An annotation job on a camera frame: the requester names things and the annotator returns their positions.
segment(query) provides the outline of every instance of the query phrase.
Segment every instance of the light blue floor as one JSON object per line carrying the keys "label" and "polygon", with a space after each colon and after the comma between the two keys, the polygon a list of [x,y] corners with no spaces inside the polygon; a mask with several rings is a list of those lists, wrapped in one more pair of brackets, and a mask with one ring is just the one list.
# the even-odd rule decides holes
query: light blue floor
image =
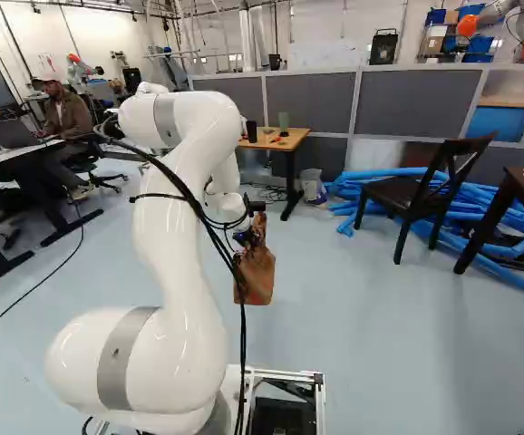
{"label": "light blue floor", "polygon": [[[101,172],[135,165],[106,160]],[[85,416],[49,390],[43,359],[74,316],[104,305],[155,305],[160,290],[131,244],[132,205],[107,191],[83,204],[106,212],[79,253],[0,321],[0,435],[80,433]],[[451,272],[455,257],[410,235],[393,264],[398,227],[365,217],[354,238],[340,218],[298,207],[281,222],[272,207],[268,244],[277,257],[274,300],[247,309],[248,363],[326,375],[330,434],[486,435],[524,430],[524,294],[481,271]],[[22,247],[50,226],[26,217]],[[75,232],[0,279],[0,311],[58,265]],[[238,307],[230,275],[202,238],[207,274],[238,360]]]}

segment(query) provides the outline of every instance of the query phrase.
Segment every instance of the black wooden chair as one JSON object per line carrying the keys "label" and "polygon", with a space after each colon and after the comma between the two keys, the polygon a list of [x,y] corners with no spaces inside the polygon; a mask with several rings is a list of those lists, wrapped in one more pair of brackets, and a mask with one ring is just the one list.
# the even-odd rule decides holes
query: black wooden chair
{"label": "black wooden chair", "polygon": [[[435,249],[437,238],[451,201],[458,193],[474,163],[488,147],[495,133],[478,139],[446,140],[439,148],[421,181],[414,177],[391,177],[363,185],[354,229],[359,229],[367,200],[387,208],[388,216],[403,219],[395,246],[393,261],[401,263],[403,246],[411,223],[435,215],[435,224],[429,237],[429,249]],[[447,166],[449,178],[437,188],[430,188],[436,170]]]}

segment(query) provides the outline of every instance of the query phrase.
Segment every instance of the paper bag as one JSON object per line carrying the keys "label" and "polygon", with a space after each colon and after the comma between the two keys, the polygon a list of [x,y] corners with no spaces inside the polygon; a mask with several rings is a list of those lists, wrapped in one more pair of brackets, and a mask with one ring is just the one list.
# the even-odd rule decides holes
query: paper bag
{"label": "paper bag", "polygon": [[[256,235],[256,243],[247,245],[244,252],[234,256],[234,263],[243,280],[244,304],[247,305],[269,305],[272,301],[276,258],[266,246],[266,222],[264,213],[254,217],[252,232]],[[240,302],[236,282],[234,302]]]}

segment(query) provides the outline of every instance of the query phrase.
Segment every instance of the cup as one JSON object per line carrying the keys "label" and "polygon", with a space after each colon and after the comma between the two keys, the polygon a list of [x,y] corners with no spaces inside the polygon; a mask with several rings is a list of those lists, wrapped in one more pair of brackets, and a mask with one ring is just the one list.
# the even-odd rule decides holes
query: cup
{"label": "cup", "polygon": [[280,136],[285,138],[288,136],[289,117],[287,111],[280,111],[278,113],[278,123],[280,124]]}
{"label": "cup", "polygon": [[258,142],[258,130],[256,121],[246,121],[246,133],[248,142]]}

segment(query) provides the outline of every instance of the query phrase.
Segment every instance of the cubicle partition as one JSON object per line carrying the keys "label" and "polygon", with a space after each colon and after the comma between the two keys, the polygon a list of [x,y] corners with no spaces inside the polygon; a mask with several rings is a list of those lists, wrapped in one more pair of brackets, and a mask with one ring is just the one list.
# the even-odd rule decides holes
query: cubicle partition
{"label": "cubicle partition", "polygon": [[[502,166],[524,166],[524,65],[378,65],[193,76],[190,83],[194,90],[225,93],[259,125],[277,127],[278,114],[288,112],[292,127],[312,130],[297,169],[320,168],[327,180],[355,169],[366,142],[373,153],[377,140],[394,141],[401,147],[394,165],[400,166],[413,162],[405,156],[410,144],[421,152],[425,143],[432,155],[444,139],[492,131],[497,140],[471,179],[496,184]],[[272,175],[284,176],[280,153],[271,168]]]}

